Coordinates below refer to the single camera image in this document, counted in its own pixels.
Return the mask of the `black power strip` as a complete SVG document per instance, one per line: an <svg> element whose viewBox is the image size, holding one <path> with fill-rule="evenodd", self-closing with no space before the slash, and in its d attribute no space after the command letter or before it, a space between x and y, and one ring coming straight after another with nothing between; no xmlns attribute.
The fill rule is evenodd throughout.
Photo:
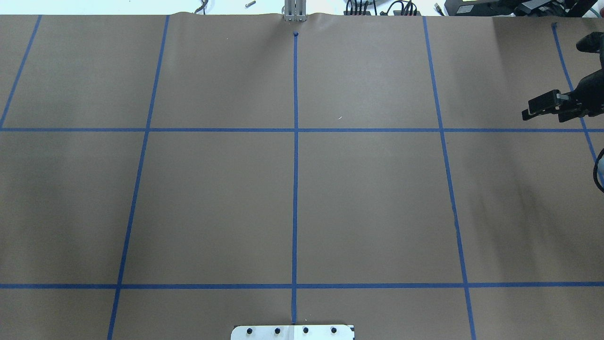
<svg viewBox="0 0 604 340"><path fill-rule="evenodd" d="M345 16L420 17L413 0L346 0Z"/></svg>

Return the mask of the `brown paper table mat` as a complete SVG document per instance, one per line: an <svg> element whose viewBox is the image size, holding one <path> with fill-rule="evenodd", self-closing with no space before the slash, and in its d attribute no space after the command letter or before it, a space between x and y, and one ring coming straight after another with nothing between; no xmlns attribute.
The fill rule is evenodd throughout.
<svg viewBox="0 0 604 340"><path fill-rule="evenodd" d="M1 338L601 340L601 19L1 17Z"/></svg>

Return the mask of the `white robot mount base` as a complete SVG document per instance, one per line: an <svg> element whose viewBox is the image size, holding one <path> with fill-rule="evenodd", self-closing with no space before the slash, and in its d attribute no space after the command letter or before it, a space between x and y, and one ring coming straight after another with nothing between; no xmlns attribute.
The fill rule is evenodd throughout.
<svg viewBox="0 0 604 340"><path fill-rule="evenodd" d="M231 340L355 340L353 325L240 325L234 327Z"/></svg>

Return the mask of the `aluminium frame post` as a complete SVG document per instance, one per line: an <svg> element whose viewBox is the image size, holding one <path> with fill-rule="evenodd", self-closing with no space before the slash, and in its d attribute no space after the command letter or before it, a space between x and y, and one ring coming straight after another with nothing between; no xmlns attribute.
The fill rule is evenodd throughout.
<svg viewBox="0 0 604 340"><path fill-rule="evenodd" d="M308 19L306 0L285 0L282 9L286 22L305 22Z"/></svg>

